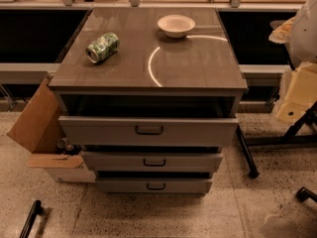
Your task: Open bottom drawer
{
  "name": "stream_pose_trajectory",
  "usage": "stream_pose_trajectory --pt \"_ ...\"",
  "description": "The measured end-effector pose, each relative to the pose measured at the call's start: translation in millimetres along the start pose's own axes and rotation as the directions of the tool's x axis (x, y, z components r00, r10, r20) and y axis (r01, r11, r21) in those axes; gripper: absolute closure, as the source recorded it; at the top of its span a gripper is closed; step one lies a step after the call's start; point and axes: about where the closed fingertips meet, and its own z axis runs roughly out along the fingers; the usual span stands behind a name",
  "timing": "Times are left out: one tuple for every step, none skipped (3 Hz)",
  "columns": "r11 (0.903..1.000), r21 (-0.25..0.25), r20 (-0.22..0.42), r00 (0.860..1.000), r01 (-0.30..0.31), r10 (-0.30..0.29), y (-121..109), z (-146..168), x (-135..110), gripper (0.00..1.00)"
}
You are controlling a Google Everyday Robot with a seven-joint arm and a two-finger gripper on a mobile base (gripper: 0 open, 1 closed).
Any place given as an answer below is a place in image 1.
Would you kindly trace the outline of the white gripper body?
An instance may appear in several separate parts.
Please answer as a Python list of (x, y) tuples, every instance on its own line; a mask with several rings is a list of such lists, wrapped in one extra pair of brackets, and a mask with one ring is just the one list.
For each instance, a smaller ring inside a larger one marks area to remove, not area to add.
[(317, 64), (302, 62), (295, 70), (287, 71), (282, 78), (280, 94), (275, 118), (294, 124), (317, 101)]

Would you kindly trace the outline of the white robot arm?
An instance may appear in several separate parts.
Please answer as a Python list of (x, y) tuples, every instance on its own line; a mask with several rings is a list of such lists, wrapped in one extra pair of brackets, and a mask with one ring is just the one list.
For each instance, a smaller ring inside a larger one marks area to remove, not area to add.
[(276, 119), (294, 124), (317, 101), (317, 0), (307, 0), (268, 39), (288, 46), (295, 67)]

